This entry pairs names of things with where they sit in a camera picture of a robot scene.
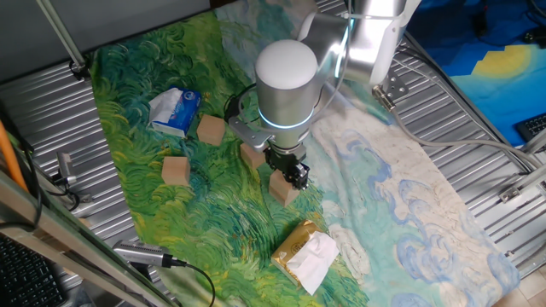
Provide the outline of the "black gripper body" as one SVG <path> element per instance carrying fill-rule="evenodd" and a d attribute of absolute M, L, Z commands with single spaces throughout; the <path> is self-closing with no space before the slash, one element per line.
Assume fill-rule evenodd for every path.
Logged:
<path fill-rule="evenodd" d="M 273 170 L 292 171 L 296 167 L 308 170 L 308 166 L 303 163 L 306 158 L 306 147 L 303 144 L 289 149 L 270 145 L 264 155 L 266 163 Z"/>

